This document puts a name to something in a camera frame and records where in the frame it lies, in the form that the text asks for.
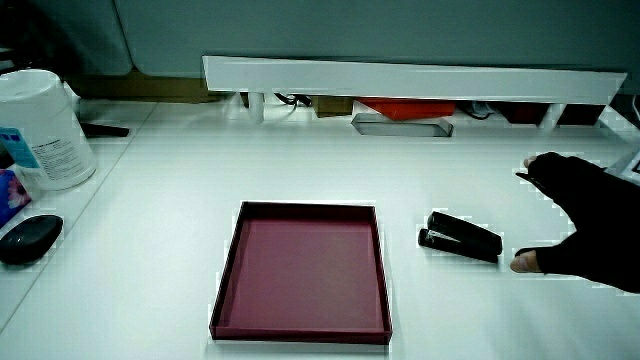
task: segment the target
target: gloved hand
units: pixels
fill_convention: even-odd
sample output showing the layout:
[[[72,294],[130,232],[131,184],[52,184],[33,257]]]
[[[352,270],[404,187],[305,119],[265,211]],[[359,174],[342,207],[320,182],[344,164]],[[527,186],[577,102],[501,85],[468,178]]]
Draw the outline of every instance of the gloved hand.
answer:
[[[516,272],[577,275],[640,293],[637,223],[640,187],[577,157],[546,153],[525,160],[531,182],[567,213],[576,231],[551,247],[520,249]]]

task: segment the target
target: red tray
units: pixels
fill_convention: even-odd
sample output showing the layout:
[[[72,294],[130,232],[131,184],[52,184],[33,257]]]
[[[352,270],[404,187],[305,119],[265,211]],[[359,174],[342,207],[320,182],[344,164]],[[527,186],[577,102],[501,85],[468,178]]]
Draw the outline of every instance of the red tray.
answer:
[[[388,344],[374,208],[244,202],[209,329],[213,339]]]

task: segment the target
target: table surface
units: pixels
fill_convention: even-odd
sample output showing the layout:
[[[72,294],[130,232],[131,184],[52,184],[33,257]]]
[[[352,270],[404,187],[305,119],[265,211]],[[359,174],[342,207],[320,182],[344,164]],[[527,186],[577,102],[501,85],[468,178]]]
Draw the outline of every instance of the table surface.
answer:
[[[36,265],[0,269],[0,358],[640,356],[636,295],[509,269],[519,248],[574,231],[562,209],[514,175],[522,160],[557,151],[608,166],[635,150],[606,128],[544,132],[459,117],[451,138],[373,137],[348,117],[287,115],[272,103],[265,122],[252,124],[238,97],[83,104],[89,120],[134,132],[92,140],[91,181],[25,209],[64,215],[64,234]],[[373,204],[390,345],[213,341],[208,325],[243,201]],[[499,233],[498,265],[419,247],[434,210]]]

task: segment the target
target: blue label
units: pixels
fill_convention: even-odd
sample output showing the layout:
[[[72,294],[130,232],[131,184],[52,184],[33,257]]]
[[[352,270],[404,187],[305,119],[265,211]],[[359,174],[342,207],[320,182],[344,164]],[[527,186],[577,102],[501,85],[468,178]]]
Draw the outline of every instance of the blue label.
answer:
[[[31,169],[40,167],[18,129],[0,127],[0,140],[16,164]]]

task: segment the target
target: tray rim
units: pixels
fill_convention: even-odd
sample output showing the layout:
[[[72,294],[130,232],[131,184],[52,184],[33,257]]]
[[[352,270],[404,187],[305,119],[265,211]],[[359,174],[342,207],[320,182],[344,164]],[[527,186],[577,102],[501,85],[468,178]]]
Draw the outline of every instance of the tray rim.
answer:
[[[217,324],[220,321],[222,315],[222,309],[224,305],[224,298],[229,287],[230,275],[233,271],[233,260],[237,254],[242,226],[245,220],[249,219],[247,213],[251,207],[280,207],[280,208],[343,208],[343,209],[363,209],[369,212],[368,222],[371,225],[373,251],[376,263],[376,277],[378,279],[378,296],[380,298],[380,307],[382,315],[383,329],[380,330],[365,330],[364,328],[354,328],[353,331],[349,330],[329,330],[329,329],[269,329],[269,328],[242,328],[242,327],[221,327]],[[240,212],[236,220],[233,239],[229,247],[227,258],[225,261],[222,278],[218,287],[216,301],[214,303],[213,312],[211,314],[211,320],[209,322],[209,331],[213,340],[247,340],[247,341],[284,341],[284,342],[332,342],[332,343],[361,343],[361,344],[380,344],[386,345],[391,340],[393,333],[393,327],[391,322],[391,311],[389,304],[389,295],[387,291],[387,282],[384,272],[383,256],[380,248],[380,234],[378,230],[377,216],[375,207],[373,205],[350,205],[350,204],[325,204],[325,203],[290,203],[290,202],[272,202],[272,201],[243,201],[240,207]],[[246,332],[246,333],[272,333],[267,336],[247,336],[243,338],[242,335],[225,336],[220,335],[218,330],[222,332]],[[362,338],[371,338],[371,341],[362,340]]]

